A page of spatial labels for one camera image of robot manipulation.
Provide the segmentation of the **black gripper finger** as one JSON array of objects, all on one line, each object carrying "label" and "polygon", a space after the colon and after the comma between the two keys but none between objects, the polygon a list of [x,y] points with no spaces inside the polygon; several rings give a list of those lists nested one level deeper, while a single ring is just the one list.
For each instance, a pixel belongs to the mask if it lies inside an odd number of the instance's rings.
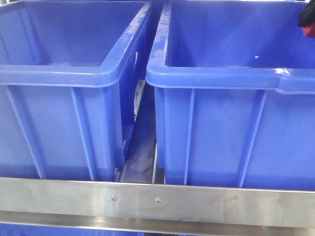
[{"label": "black gripper finger", "polygon": [[310,1],[307,6],[299,13],[298,26],[308,27],[315,22],[315,2]]}]

